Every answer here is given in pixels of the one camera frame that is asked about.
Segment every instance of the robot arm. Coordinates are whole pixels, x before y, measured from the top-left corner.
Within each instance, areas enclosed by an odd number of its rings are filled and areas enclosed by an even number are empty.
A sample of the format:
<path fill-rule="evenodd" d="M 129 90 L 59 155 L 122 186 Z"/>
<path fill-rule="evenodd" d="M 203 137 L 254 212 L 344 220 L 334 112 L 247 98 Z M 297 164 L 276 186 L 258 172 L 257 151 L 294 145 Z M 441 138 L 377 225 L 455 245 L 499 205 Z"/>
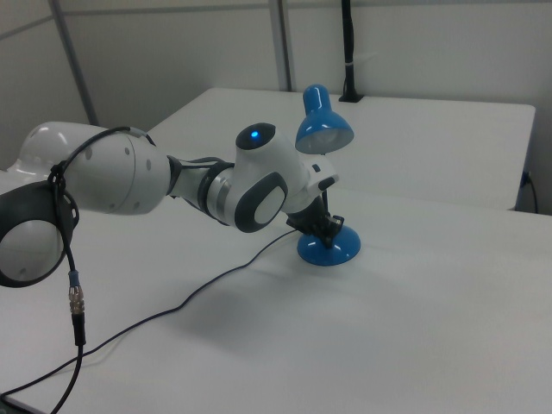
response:
<path fill-rule="evenodd" d="M 52 166 L 103 129 L 49 122 L 24 142 L 19 160 L 0 172 L 0 285 L 32 285 L 61 262 L 63 244 L 53 213 Z M 61 212 L 69 239 L 76 207 L 108 214 L 145 214 L 164 196 L 185 199 L 203 213 L 243 232 L 267 226 L 279 211 L 288 224 L 331 243 L 342 221 L 329 217 L 320 194 L 338 177 L 323 156 L 301 160 L 293 143 L 273 125 L 244 129 L 235 163 L 180 161 L 131 129 L 85 149 L 65 173 Z"/>

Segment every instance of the white table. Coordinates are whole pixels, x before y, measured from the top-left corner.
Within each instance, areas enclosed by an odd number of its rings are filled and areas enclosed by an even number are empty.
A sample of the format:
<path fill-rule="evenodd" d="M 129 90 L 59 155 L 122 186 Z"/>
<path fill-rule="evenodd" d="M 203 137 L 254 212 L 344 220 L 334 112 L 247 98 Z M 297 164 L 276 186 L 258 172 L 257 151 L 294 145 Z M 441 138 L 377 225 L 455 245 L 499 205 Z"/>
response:
<path fill-rule="evenodd" d="M 314 267 L 288 236 L 86 360 L 63 412 L 549 412 L 550 217 L 344 189 L 330 202 L 361 236 L 354 260 Z M 84 213 L 88 349 L 284 231 L 279 217 L 240 234 L 171 199 L 148 216 Z M 74 355 L 66 288 L 58 271 L 0 290 L 0 389 Z M 47 411 L 69 378 L 18 398 Z"/>
<path fill-rule="evenodd" d="M 329 154 L 338 185 L 391 196 L 498 210 L 518 197 L 535 115 L 528 105 L 364 97 L 333 109 L 356 137 Z M 233 160 L 242 129 L 269 122 L 295 138 L 300 93 L 211 89 L 150 131 L 183 156 Z"/>

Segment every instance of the black cable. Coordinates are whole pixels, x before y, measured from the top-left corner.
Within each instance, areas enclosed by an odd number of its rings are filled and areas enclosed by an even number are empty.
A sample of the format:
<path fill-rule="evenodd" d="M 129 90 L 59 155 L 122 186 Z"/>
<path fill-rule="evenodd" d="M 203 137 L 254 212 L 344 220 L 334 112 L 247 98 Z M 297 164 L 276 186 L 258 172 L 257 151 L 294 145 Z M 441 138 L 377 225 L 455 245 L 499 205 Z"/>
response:
<path fill-rule="evenodd" d="M 67 398 L 69 397 L 69 394 L 71 393 L 72 391 L 72 388 L 75 386 L 75 383 L 77 382 L 77 377 L 78 377 L 78 373 L 80 372 L 80 368 L 82 367 L 82 362 L 83 362 L 83 358 L 84 358 L 84 354 L 83 354 L 83 346 L 80 345 L 78 347 L 78 353 L 77 353 L 77 357 L 76 358 L 73 358 L 71 360 L 71 362 L 74 362 L 76 361 L 77 364 L 75 365 L 75 369 L 73 370 L 73 373 L 72 373 L 72 377 L 71 377 L 71 381 L 69 381 L 69 385 L 67 386 L 66 388 L 66 391 L 64 392 L 63 396 L 61 397 L 60 401 L 58 402 L 58 404 L 53 408 L 53 411 L 52 411 L 52 414 L 56 414 L 58 411 L 60 411 L 60 408 L 63 406 L 63 404 L 66 402 Z M 24 386 L 18 386 L 17 388 L 14 388 L 13 390 L 9 390 L 7 392 L 3 392 L 2 394 L 0 394 L 0 401 L 2 401 L 4 404 L 6 404 L 8 407 L 10 408 L 13 408 L 14 410 L 18 410 L 19 412 L 25 412 L 25 413 L 29 413 L 29 414 L 34 414 L 32 411 L 29 411 L 25 408 L 22 408 L 21 406 L 19 405 L 15 405 L 15 404 L 12 404 L 10 403 L 6 397 L 9 396 L 10 394 L 15 394 L 16 392 L 19 392 L 19 391 L 23 391 L 27 388 L 29 388 L 30 386 L 34 386 L 36 384 L 38 384 L 39 382 L 42 382 L 43 380 L 45 380 L 46 378 L 48 378 L 50 375 L 46 376 L 42 376 L 38 379 L 35 379 L 34 381 L 32 382 L 29 382 L 28 384 L 25 384 Z"/>
<path fill-rule="evenodd" d="M 82 144 L 80 144 L 77 149 L 75 149 L 71 155 L 67 158 L 67 160 L 63 161 L 61 163 L 61 174 L 63 174 L 66 169 L 69 167 L 69 165 L 73 162 L 73 160 L 82 153 L 85 149 L 87 149 L 90 145 L 92 145 L 94 142 L 101 140 L 102 138 L 105 138 L 106 136 L 112 135 L 115 132 L 121 132 L 121 131 L 130 131 L 130 127 L 117 127 L 112 129 L 106 129 L 105 131 L 100 132 L 99 134 L 96 134 L 92 136 L 92 138 L 89 138 Z"/>
<path fill-rule="evenodd" d="M 154 140 L 152 140 L 152 137 L 149 136 L 149 134 L 146 134 L 146 139 L 147 139 L 147 142 L 149 142 L 150 144 L 152 144 L 154 147 L 157 147 L 157 146 L 155 145 Z"/>
<path fill-rule="evenodd" d="M 132 329 L 135 329 L 135 328 L 138 328 L 139 326 L 143 325 L 144 323 L 146 322 L 149 322 L 149 321 L 152 321 L 154 319 L 157 319 L 158 317 L 163 317 L 165 315 L 169 315 L 171 313 L 175 313 L 175 312 L 178 312 L 180 311 L 182 308 L 184 308 L 193 298 L 195 298 L 197 296 L 198 293 L 200 293 L 201 291 L 203 291 L 204 289 L 206 289 L 207 287 L 209 287 L 210 285 L 212 285 L 213 283 L 215 283 L 216 281 L 218 281 L 219 279 L 221 279 L 222 277 L 226 276 L 227 274 L 230 274 L 230 273 L 233 273 L 237 270 L 242 270 L 246 267 L 248 267 L 249 265 L 251 265 L 255 260 L 257 260 L 257 258 L 265 251 L 267 250 L 268 248 L 270 248 L 275 242 L 279 241 L 280 239 L 286 237 L 287 235 L 290 235 L 291 233 L 294 233 L 296 232 L 296 230 L 291 230 L 291 231 L 288 231 L 287 233 L 284 233 L 283 235 L 280 235 L 278 237 L 276 237 L 274 240 L 272 240 L 270 243 L 268 243 L 265 247 L 263 247 L 255 256 L 253 256 L 253 258 L 248 261 L 247 263 L 243 264 L 243 265 L 240 265 L 238 267 L 233 267 L 232 269 L 230 270 L 227 270 L 226 272 L 224 273 L 220 273 L 218 276 L 216 276 L 215 278 L 209 280 L 208 282 L 204 283 L 203 285 L 201 285 L 198 289 L 196 289 L 194 292 L 192 292 L 185 300 L 184 302 L 182 302 L 180 305 L 174 307 L 174 308 L 171 308 L 169 310 L 164 310 L 162 312 L 159 312 L 159 313 L 156 313 L 154 315 L 152 315 L 151 317 L 147 317 L 145 319 L 142 319 L 140 322 L 137 322 L 131 326 L 129 326 L 128 328 L 120 331 L 119 333 L 113 335 L 110 339 L 102 342 L 101 344 L 99 344 L 97 347 L 95 347 L 94 349 L 88 351 L 88 352 L 85 352 L 84 354 L 82 354 L 82 357 L 81 357 L 81 360 L 82 358 L 88 356 L 88 355 L 91 355 L 91 354 L 94 354 L 95 352 L 97 352 L 98 350 L 100 350 L 101 348 L 103 348 L 105 345 L 107 345 L 108 343 L 110 342 L 113 342 L 116 338 L 118 338 L 119 336 L 122 336 L 124 334 L 126 334 L 127 332 L 129 332 L 130 330 Z M 25 384 L 24 386 L 19 386 L 17 388 L 14 388 L 13 390 L 10 390 L 10 391 L 7 391 L 7 392 L 4 392 L 2 394 L 0 394 L 0 401 L 2 401 L 3 403 L 5 403 L 6 405 L 9 405 L 9 406 L 12 406 L 16 409 L 21 409 L 20 407 L 17 407 L 16 405 L 12 405 L 11 403 L 9 403 L 8 401 L 6 401 L 4 399 L 5 396 L 8 396 L 10 394 L 13 394 L 15 392 L 19 392 L 19 391 L 23 391 L 31 386 L 34 386 L 40 382 L 42 382 L 43 380 L 46 380 L 48 378 L 50 378 L 52 375 L 54 375 L 55 373 L 61 371 L 63 368 L 67 367 L 68 365 L 71 365 L 74 361 L 78 361 L 78 356 L 76 358 L 73 358 L 69 361 L 67 361 L 66 363 L 60 365 L 59 367 L 55 368 L 53 371 L 50 371 L 49 373 L 46 373 L 44 375 L 42 375 L 40 378 L 38 379 L 35 379 L 34 381 L 32 382 L 29 382 L 28 384 Z"/>
<path fill-rule="evenodd" d="M 67 386 L 67 389 L 65 393 L 63 394 L 63 397 L 61 397 L 61 400 L 59 403 L 53 408 L 52 414 L 57 414 L 57 412 L 61 409 L 61 406 L 66 402 L 67 397 L 69 397 L 69 394 L 72 391 L 72 388 L 75 386 L 75 383 L 77 382 L 78 373 L 80 372 L 80 367 L 83 363 L 83 346 L 78 346 L 78 354 L 77 354 L 77 364 L 75 365 L 75 369 L 72 372 L 71 381 L 69 382 L 69 386 Z"/>
<path fill-rule="evenodd" d="M 536 190 L 535 185 L 533 184 L 533 180 L 530 176 L 527 177 L 527 182 L 531 186 L 531 190 L 533 191 L 533 202 L 535 203 L 535 214 L 538 214 L 538 203 L 536 202 Z"/>

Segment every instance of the black wire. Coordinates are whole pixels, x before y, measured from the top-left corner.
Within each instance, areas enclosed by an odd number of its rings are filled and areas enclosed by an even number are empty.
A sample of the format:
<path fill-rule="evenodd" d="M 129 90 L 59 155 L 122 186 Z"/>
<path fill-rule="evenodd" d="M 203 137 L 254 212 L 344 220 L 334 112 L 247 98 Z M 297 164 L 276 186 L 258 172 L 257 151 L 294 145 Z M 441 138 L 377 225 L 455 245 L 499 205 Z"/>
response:
<path fill-rule="evenodd" d="M 149 134 L 146 134 L 146 139 L 147 139 L 147 142 L 149 142 L 150 144 L 152 144 L 154 147 L 157 147 L 157 146 L 155 145 L 154 140 L 152 140 L 152 137 L 149 136 Z"/>
<path fill-rule="evenodd" d="M 83 346 L 80 345 L 78 347 L 77 357 L 73 358 L 70 361 L 70 363 L 73 363 L 74 361 L 77 362 L 77 364 L 75 365 L 75 369 L 73 370 L 73 373 L 72 373 L 71 381 L 69 381 L 69 385 L 67 386 L 66 391 L 64 392 L 64 394 L 61 397 L 60 401 L 53 408 L 52 414 L 56 414 L 60 410 L 61 406 L 66 402 L 67 397 L 69 397 L 69 394 L 71 393 L 73 387 L 75 386 L 75 383 L 77 382 L 78 373 L 80 372 L 80 368 L 82 367 L 82 362 L 83 362 L 84 356 L 85 355 L 83 354 Z M 29 411 L 29 410 L 27 410 L 27 409 L 25 409 L 25 408 L 23 408 L 19 405 L 15 405 L 15 404 L 10 403 L 6 399 L 6 397 L 9 396 L 10 394 L 15 394 L 16 392 L 23 391 L 23 390 L 29 388 L 30 386 L 34 386 L 34 385 L 38 384 L 39 382 L 42 382 L 43 380 L 45 380 L 46 378 L 48 378 L 51 375 L 52 375 L 52 373 L 47 374 L 47 375 L 43 375 L 42 377 L 40 377 L 38 379 L 35 379 L 34 381 L 29 382 L 28 384 L 25 384 L 24 386 L 18 386 L 17 388 L 14 388 L 13 390 L 3 392 L 2 394 L 0 394 L 0 401 L 2 401 L 8 407 L 13 408 L 14 410 L 18 410 L 19 412 L 34 414 L 32 411 Z"/>
<path fill-rule="evenodd" d="M 248 261 L 247 263 L 243 264 L 243 265 L 240 265 L 238 267 L 234 267 L 230 270 L 227 270 L 226 272 L 224 273 L 220 273 L 218 276 L 216 276 L 215 278 L 209 280 L 208 282 L 204 283 L 203 285 L 201 285 L 198 289 L 196 289 L 194 292 L 192 292 L 190 294 L 190 296 L 188 296 L 184 302 L 182 302 L 180 305 L 174 307 L 174 308 L 171 308 L 169 310 L 164 310 L 162 312 L 159 312 L 159 313 L 156 313 L 154 315 L 152 315 L 151 317 L 147 317 L 145 319 L 142 319 L 140 322 L 137 322 L 131 326 L 129 326 L 128 328 L 120 331 L 119 333 L 113 335 L 110 339 L 102 342 L 101 344 L 99 344 L 97 347 L 95 347 L 94 349 L 88 351 L 88 352 L 85 352 L 83 355 L 82 355 L 82 358 L 84 358 L 85 356 L 88 356 L 88 355 L 91 355 L 91 354 L 94 354 L 95 352 L 97 352 L 98 350 L 100 350 L 101 348 L 103 348 L 105 345 L 107 345 L 108 343 L 110 342 L 113 342 L 116 338 L 118 338 L 119 336 L 122 336 L 124 334 L 126 334 L 127 332 L 129 332 L 130 330 L 132 329 L 135 329 L 135 328 L 138 328 L 139 326 L 143 325 L 144 323 L 146 322 L 149 322 L 149 321 L 152 321 L 154 319 L 157 319 L 158 317 L 163 317 L 165 315 L 169 315 L 171 313 L 175 313 L 175 312 L 178 312 L 180 311 L 182 308 L 184 308 L 193 298 L 196 297 L 196 295 L 198 293 L 200 293 L 201 291 L 203 291 L 204 289 L 206 289 L 207 287 L 209 287 L 210 285 L 212 285 L 213 283 L 215 283 L 216 281 L 218 281 L 220 278 L 226 276 L 227 274 L 230 274 L 230 273 L 233 273 L 237 270 L 242 270 L 246 267 L 248 267 L 249 265 L 251 265 L 251 263 L 253 263 L 255 260 L 257 260 L 257 258 L 265 251 L 267 250 L 268 248 L 270 248 L 275 242 L 277 242 L 278 240 L 286 237 L 287 235 L 290 235 L 291 233 L 294 233 L 296 232 L 296 230 L 291 230 L 291 231 L 288 231 L 287 233 L 284 233 L 283 235 L 280 235 L 278 237 L 276 237 L 274 240 L 272 240 L 270 243 L 268 243 L 265 247 L 263 247 L 255 256 L 253 256 L 253 259 L 251 259 L 250 261 Z M 25 384 L 24 386 L 19 386 L 17 388 L 14 388 L 13 390 L 10 390 L 10 391 L 7 391 L 7 392 L 4 392 L 2 394 L 0 394 L 0 401 L 4 402 L 6 405 L 10 405 L 12 406 L 8 401 L 6 401 L 4 399 L 5 396 L 7 395 L 10 395 L 10 394 L 13 394 L 15 392 L 19 392 L 19 391 L 22 391 L 22 390 L 25 390 L 31 386 L 34 386 L 40 382 L 42 382 L 43 380 L 46 380 L 47 378 L 51 377 L 52 375 L 54 375 L 55 373 L 61 371 L 63 368 L 67 367 L 68 365 L 71 365 L 74 361 L 77 361 L 78 360 L 78 356 L 76 358 L 73 358 L 69 361 L 67 361 L 66 363 L 60 365 L 59 367 L 55 368 L 53 371 L 50 371 L 49 373 L 46 373 L 44 375 L 42 375 L 40 378 L 38 379 L 35 379 L 34 381 L 32 382 L 29 382 L 28 384 Z"/>
<path fill-rule="evenodd" d="M 53 184 L 53 206 L 55 208 L 55 217 L 56 217 L 56 221 L 58 222 L 58 226 L 60 226 L 61 240 L 63 241 L 63 249 L 66 252 L 67 261 L 69 262 L 69 269 L 71 271 L 75 271 L 77 270 L 77 268 L 75 267 L 75 260 L 72 257 L 72 250 L 70 246 L 71 243 L 69 242 L 65 225 L 63 223 L 63 220 L 61 219 L 60 197 L 63 197 L 63 195 L 60 195 L 60 186 L 54 183 Z"/>
<path fill-rule="evenodd" d="M 531 190 L 533 191 L 533 202 L 535 203 L 535 214 L 538 214 L 538 203 L 536 202 L 535 185 L 533 184 L 533 180 L 531 179 L 531 177 L 527 178 L 527 182 L 529 183 L 529 185 L 531 186 Z"/>
<path fill-rule="evenodd" d="M 61 167 L 61 174 L 63 174 L 66 169 L 69 167 L 69 165 L 73 162 L 73 160 L 77 157 L 77 155 L 79 155 L 80 153 L 82 153 L 85 149 L 87 149 L 90 145 L 92 145 L 94 142 L 96 141 L 99 141 L 101 140 L 102 138 L 105 138 L 106 136 L 109 136 L 109 135 L 112 135 L 114 134 L 115 132 L 121 132 L 121 131 L 130 131 L 130 128 L 129 127 L 117 127 L 117 128 L 112 128 L 112 129 L 106 129 L 105 131 L 102 131 L 100 132 L 99 134 L 96 134 L 94 136 L 92 136 L 92 138 L 89 138 L 88 140 L 86 140 L 85 142 L 83 142 L 82 144 L 80 144 L 77 149 L 75 149 L 71 155 L 69 155 L 69 158 L 67 158 L 67 160 L 65 160 L 63 163 L 62 163 L 62 167 Z"/>
<path fill-rule="evenodd" d="M 69 394 L 71 393 L 72 388 L 75 386 L 75 383 L 77 382 L 78 373 L 80 372 L 80 367 L 83 363 L 83 346 L 78 346 L 78 354 L 77 354 L 77 364 L 75 365 L 75 369 L 72 372 L 71 381 L 69 382 L 69 386 L 67 386 L 67 389 L 65 393 L 63 394 L 63 397 L 61 397 L 61 400 L 59 403 L 53 408 L 52 414 L 57 414 L 57 412 L 61 409 L 61 406 L 66 402 L 67 397 L 69 397 Z"/>

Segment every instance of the desk lamp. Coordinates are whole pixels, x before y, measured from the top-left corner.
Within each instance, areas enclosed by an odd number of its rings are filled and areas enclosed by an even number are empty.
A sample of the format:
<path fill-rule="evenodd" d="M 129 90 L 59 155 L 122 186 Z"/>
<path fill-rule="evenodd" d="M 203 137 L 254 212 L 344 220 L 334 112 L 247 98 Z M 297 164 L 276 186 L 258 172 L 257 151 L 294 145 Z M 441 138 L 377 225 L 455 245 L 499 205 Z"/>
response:
<path fill-rule="evenodd" d="M 331 109 L 328 90 L 311 85 L 303 93 L 306 118 L 297 132 L 295 148 L 304 154 L 326 154 L 345 147 L 354 138 L 353 129 Z M 328 213 L 328 197 L 323 192 Z M 330 247 L 314 235 L 302 235 L 298 242 L 299 255 L 309 263 L 334 266 L 353 259 L 361 249 L 361 239 L 350 227 L 342 226 Z"/>

